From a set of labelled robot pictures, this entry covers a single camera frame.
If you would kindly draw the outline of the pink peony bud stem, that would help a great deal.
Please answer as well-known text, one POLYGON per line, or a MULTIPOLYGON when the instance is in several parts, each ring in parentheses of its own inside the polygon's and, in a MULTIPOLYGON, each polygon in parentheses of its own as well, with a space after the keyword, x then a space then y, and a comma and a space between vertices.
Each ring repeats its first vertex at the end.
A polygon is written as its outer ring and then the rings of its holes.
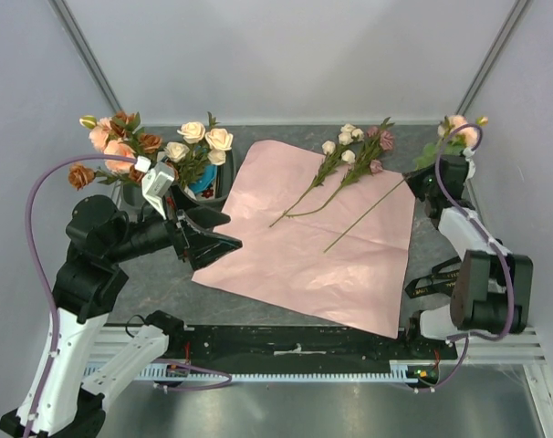
MULTIPOLYGON (((446 146, 453 142, 453 137, 461 137, 461 143, 464 144, 464 151, 472 157, 475 154, 475 150, 479 147, 483 138, 482 128, 489 123, 487 116, 478 117, 474 123, 464 118, 464 123, 456 123, 454 118, 447 117, 445 121, 440 124, 441 135, 436 143, 435 159, 438 160, 443 154, 446 146)), ((397 182, 388 192, 386 192, 379 200, 377 200, 370 208, 368 208, 361 216, 359 216, 346 230, 344 230, 340 236, 338 236, 333 242, 331 242, 324 250, 323 253, 327 253, 334 245, 336 245, 342 238, 344 238, 350 230, 352 230, 357 224, 359 224, 370 212, 372 212, 379 204, 381 204, 386 198, 388 198, 398 187, 406 183, 406 179, 402 178, 397 182)))

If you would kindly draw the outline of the mauve rose flower stem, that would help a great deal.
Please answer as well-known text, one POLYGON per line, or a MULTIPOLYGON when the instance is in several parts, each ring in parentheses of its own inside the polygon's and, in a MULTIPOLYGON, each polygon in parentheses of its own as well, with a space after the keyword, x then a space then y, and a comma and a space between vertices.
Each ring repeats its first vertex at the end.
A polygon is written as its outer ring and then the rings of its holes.
POLYGON ((356 160, 352 164, 344 164, 348 168, 338 188, 320 207, 304 213, 292 214, 289 212, 285 217, 298 217, 320 212, 333 201, 341 190, 357 183, 364 176, 373 176, 381 172, 382 165, 379 158, 384 152, 392 151, 394 148, 394 136, 390 131, 390 128, 393 126, 394 123, 388 117, 379 126, 372 126, 364 133, 365 137, 363 141, 356 142, 350 146, 351 150, 355 153, 356 160))

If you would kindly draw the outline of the cream rose flower stem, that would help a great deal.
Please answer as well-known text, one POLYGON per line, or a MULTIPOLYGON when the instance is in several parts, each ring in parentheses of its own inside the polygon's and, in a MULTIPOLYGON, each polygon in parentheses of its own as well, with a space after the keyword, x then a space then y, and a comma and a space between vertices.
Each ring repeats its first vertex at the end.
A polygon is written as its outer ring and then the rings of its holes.
POLYGON ((200 121, 184 123, 178 130, 180 141, 169 141, 164 158, 176 171, 178 184, 186 188, 197 183, 208 168, 218 169, 227 161, 234 134, 218 128, 216 117, 208 112, 208 124, 200 121))

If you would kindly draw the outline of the white small rose stem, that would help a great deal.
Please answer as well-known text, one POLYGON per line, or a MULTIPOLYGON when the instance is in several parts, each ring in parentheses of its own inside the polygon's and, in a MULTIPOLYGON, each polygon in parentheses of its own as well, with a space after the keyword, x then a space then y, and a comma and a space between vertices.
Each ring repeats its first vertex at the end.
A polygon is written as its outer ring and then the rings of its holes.
POLYGON ((321 148, 325 158, 319 165, 316 175, 308 188, 298 197, 298 199, 289 206, 271 225, 273 227, 282 218, 284 218, 292 209, 294 209, 314 188, 320 186, 327 177, 335 173, 339 166, 352 164, 356 160, 355 153, 350 146, 356 142, 364 140, 365 134, 362 129, 352 124, 345 124, 340 128, 337 141, 325 141, 321 148))

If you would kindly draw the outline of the purple pink wrapping paper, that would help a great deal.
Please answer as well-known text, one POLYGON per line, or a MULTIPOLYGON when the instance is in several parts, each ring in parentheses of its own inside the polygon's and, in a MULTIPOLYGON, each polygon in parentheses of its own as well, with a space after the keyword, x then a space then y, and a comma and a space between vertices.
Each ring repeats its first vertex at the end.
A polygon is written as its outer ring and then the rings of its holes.
POLYGON ((254 143, 218 232, 242 247, 193 275, 196 283, 395 338, 414 197, 397 172, 310 189, 321 156, 280 141, 254 143))

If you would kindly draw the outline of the rust brown rose stem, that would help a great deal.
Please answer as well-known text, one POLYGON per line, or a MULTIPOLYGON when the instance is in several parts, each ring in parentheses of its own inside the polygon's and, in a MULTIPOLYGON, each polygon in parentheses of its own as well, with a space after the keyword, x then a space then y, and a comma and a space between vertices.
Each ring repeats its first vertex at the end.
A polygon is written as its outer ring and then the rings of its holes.
MULTIPOLYGON (((163 149, 166 145, 162 143, 162 137, 146 132, 141 126, 139 114, 128 114, 124 111, 119 111, 114 116, 105 118, 111 118, 111 124, 118 125, 118 128, 115 128, 114 130, 125 140, 128 145, 132 147, 132 149, 135 150, 135 160, 142 156, 149 159, 152 163, 162 161, 171 166, 164 158, 163 149)), ((132 159, 112 155, 107 156, 109 157, 107 160, 130 162, 132 159)), ((135 164, 131 167, 131 171, 128 176, 117 176, 106 168, 105 161, 103 167, 97 167, 95 169, 90 168, 81 162, 71 164, 68 170, 69 184, 77 190, 81 190, 89 186, 91 183, 99 183, 102 185, 120 183, 122 185, 130 184, 135 186, 139 186, 141 184, 144 173, 137 171, 135 169, 135 164)), ((175 181, 178 182, 178 175, 175 170, 174 173, 175 181)))

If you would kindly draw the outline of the peach peony flower stem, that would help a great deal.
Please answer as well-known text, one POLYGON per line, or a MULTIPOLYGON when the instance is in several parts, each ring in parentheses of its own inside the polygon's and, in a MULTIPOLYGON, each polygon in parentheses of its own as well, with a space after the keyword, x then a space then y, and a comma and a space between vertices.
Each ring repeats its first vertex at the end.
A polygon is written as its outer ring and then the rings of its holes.
MULTIPOLYGON (((136 159, 136 152, 115 132, 117 124, 111 124, 111 118, 96 119, 87 115, 79 119, 79 124, 89 130, 89 140, 94 149, 105 155, 136 159)), ((106 168, 117 176, 128 176, 133 164, 120 160, 106 160, 106 168)))

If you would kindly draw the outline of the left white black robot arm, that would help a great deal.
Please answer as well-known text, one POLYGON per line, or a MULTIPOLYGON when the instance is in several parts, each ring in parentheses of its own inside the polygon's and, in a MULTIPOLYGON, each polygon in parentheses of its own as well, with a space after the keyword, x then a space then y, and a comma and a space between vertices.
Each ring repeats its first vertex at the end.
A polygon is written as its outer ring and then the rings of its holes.
POLYGON ((112 403, 155 360, 182 354, 183 323, 150 314, 111 360, 86 376, 96 338, 129 277, 120 263, 168 247, 197 271, 242 248, 214 228, 230 218, 189 199, 177 188, 132 221, 107 196, 79 202, 66 227, 64 265, 50 292, 50 325, 42 359, 22 404, 4 414, 11 437, 94 437, 112 403))

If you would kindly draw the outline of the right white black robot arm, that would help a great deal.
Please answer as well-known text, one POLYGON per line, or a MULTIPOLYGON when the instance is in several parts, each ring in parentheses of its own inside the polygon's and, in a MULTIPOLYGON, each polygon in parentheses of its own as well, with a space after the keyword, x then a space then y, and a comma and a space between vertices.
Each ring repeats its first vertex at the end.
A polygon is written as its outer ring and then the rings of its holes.
POLYGON ((499 341, 527 327, 533 262, 495 239, 463 197, 474 173, 471 159, 446 155, 403 175, 412 194, 424 203, 434 228, 460 259, 450 303, 422 311, 419 328, 402 336, 404 352, 413 359, 431 353, 436 339, 456 341, 472 336, 499 341))

